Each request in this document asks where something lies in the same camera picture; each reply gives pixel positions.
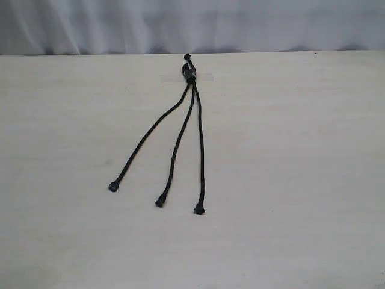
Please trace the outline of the clear adhesive tape strip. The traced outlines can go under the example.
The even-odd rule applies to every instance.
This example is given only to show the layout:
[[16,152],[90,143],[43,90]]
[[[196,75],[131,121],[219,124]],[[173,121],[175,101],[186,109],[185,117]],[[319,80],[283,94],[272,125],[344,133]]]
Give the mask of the clear adhesive tape strip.
[[[182,74],[176,75],[160,75],[159,76],[160,82],[162,83],[176,83],[176,82],[186,82],[185,77]],[[201,73],[196,75],[196,81],[213,81],[214,76],[210,73]]]

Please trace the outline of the white backdrop curtain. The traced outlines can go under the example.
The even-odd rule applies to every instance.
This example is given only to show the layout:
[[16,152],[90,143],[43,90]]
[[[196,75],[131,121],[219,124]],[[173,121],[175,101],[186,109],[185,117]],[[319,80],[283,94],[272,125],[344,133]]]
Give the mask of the white backdrop curtain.
[[1,2],[3,55],[383,48],[383,1]]

